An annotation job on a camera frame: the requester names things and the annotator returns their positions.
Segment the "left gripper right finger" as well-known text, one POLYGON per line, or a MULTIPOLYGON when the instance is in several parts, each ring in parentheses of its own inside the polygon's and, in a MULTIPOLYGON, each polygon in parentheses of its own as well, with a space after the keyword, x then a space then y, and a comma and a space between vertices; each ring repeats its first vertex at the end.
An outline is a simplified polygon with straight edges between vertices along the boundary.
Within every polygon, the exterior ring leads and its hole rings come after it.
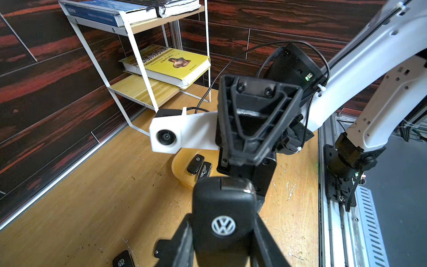
POLYGON ((283 253, 258 214, 253 235, 254 267, 290 267, 283 253))

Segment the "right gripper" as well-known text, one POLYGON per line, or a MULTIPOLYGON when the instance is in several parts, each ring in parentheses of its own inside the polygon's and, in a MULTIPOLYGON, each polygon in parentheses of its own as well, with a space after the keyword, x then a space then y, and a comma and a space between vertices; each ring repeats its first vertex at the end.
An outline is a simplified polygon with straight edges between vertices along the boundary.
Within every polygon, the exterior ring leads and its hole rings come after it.
POLYGON ((302 123, 300 86, 223 75, 218 95, 217 170, 248 179, 265 197, 277 166, 277 155, 292 155, 313 138, 302 123))

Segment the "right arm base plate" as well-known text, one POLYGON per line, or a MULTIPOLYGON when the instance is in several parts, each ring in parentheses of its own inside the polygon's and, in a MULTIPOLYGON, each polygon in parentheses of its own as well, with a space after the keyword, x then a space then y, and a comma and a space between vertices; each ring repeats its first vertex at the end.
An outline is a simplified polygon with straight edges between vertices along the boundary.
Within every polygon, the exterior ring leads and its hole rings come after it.
POLYGON ((338 151, 332 145, 324 146, 326 198, 345 205, 350 193, 350 181, 345 180, 348 167, 341 161, 338 151))

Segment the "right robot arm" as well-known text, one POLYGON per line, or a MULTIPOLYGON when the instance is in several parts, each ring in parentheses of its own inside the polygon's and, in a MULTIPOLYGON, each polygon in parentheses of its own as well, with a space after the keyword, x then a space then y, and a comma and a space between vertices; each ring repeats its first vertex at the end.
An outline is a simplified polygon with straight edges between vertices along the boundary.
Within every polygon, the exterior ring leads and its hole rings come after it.
POLYGON ((298 153, 341 105, 382 82, 360 117, 326 146, 326 194, 349 203, 363 172, 427 94, 427 3, 388 1, 320 69, 295 42, 280 41, 253 77, 220 75, 218 171, 248 179, 264 196, 277 154, 298 153))

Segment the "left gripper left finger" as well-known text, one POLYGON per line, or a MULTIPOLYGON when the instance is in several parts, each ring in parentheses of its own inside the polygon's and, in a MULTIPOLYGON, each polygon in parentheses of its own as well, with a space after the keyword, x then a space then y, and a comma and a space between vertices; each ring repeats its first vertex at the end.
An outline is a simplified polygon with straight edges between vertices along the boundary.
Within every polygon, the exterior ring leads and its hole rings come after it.
POLYGON ((172 239, 160 239, 155 246, 155 258, 159 261, 156 267, 192 267, 193 266, 193 233, 192 214, 186 214, 172 239))

